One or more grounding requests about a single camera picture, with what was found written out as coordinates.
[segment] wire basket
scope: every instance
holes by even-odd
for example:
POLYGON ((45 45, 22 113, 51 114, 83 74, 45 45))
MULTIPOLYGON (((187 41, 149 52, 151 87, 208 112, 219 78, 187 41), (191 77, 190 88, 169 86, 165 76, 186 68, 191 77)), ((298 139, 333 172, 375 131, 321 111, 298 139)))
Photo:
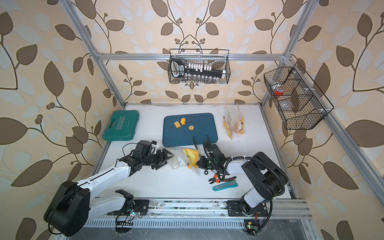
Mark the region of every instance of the wire basket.
POLYGON ((334 106, 312 78, 314 87, 304 82, 299 69, 302 68, 297 68, 297 63, 293 67, 277 68, 264 74, 264 82, 285 128, 310 130, 334 106), (315 95, 324 97, 329 106, 325 106, 315 95))
POLYGON ((228 84, 228 55, 223 49, 170 49, 169 82, 228 84))

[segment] yellow object in bag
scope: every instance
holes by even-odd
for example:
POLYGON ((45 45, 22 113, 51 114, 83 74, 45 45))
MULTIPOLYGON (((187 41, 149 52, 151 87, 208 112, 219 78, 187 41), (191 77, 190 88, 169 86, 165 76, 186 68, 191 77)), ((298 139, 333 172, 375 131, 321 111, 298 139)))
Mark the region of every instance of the yellow object in bag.
POLYGON ((197 168, 197 161, 199 160, 199 151, 189 148, 184 148, 183 152, 188 156, 189 162, 194 168, 197 168))

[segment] mounting plate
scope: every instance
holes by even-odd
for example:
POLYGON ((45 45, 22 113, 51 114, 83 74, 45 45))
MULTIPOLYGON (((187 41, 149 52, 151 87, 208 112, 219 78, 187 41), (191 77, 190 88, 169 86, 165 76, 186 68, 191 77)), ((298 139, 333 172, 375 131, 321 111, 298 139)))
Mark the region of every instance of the mounting plate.
MULTIPOLYGON (((230 217, 244 217, 244 216, 246 216, 241 211, 238 210, 239 208, 240 208, 240 201, 237 201, 237 200, 227 201, 228 216, 230 216, 230 217)), ((258 213, 259 217, 268 216, 268 212, 267 212, 267 210, 264 210, 263 204, 257 205, 256 209, 259 211, 259 213, 258 213)))

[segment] blue tray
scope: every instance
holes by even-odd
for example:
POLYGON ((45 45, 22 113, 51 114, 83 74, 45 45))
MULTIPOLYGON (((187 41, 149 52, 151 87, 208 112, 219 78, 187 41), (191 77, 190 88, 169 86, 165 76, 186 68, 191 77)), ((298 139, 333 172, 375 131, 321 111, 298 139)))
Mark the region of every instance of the blue tray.
POLYGON ((173 115, 164 118, 164 147, 193 145, 193 137, 195 137, 196 144, 203 144, 207 136, 211 143, 217 142, 215 119, 212 113, 173 115), (174 122, 180 122, 182 118, 186 119, 185 125, 176 128, 174 122), (191 125, 195 127, 193 131, 188 129, 191 125))

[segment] teal toolbox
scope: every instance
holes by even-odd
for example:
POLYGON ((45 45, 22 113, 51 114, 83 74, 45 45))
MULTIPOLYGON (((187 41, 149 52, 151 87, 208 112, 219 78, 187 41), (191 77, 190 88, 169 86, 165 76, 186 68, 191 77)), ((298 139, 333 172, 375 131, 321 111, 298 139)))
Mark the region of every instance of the teal toolbox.
POLYGON ((136 110, 113 112, 109 126, 103 134, 103 139, 106 141, 132 140, 138 120, 139 112, 136 110))

